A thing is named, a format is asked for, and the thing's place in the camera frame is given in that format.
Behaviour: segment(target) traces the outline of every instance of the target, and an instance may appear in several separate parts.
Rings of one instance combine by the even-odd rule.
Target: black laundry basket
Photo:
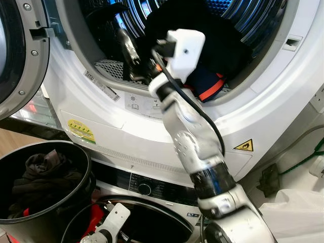
[[[12,204],[13,183],[25,172],[26,160],[36,153],[47,154],[53,149],[64,154],[73,162],[73,166],[83,173],[79,185],[68,196],[43,211],[27,217],[7,219],[8,208]],[[95,185],[96,180],[91,174],[91,159],[82,148],[71,142],[48,141],[19,148],[0,158],[0,228],[19,243],[60,242],[72,217],[91,203],[91,194]],[[71,240],[69,242],[82,237],[89,220],[90,210],[75,220],[67,235]]]

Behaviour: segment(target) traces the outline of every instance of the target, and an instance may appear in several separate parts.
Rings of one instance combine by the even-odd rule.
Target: white plastic bag
[[[278,243],[324,242],[324,194],[284,189],[260,207]]]

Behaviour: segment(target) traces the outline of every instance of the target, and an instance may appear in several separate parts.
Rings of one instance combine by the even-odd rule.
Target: fire warning symbol
[[[253,152],[253,142],[252,139],[240,144],[239,146],[235,147],[234,149],[244,150],[244,151],[251,151]]]

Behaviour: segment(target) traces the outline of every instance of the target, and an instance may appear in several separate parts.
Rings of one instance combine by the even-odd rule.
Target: green cable
[[[302,161],[300,161],[298,164],[290,167],[289,169],[285,170],[284,172],[279,173],[279,175],[284,175],[287,174],[288,172],[292,171],[293,169],[297,168],[298,166],[301,166],[302,164],[304,164],[305,162],[309,161],[311,158],[315,157],[315,156],[319,156],[319,155],[324,155],[324,151],[318,151],[319,148],[324,144],[324,138],[320,140],[320,142],[316,145],[316,147],[314,148],[314,153],[312,153],[309,157],[303,159]]]

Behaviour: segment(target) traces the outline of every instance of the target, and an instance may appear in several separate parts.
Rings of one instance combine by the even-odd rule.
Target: washing machine door
[[[0,120],[22,108],[44,79],[50,50],[40,0],[0,1]]]

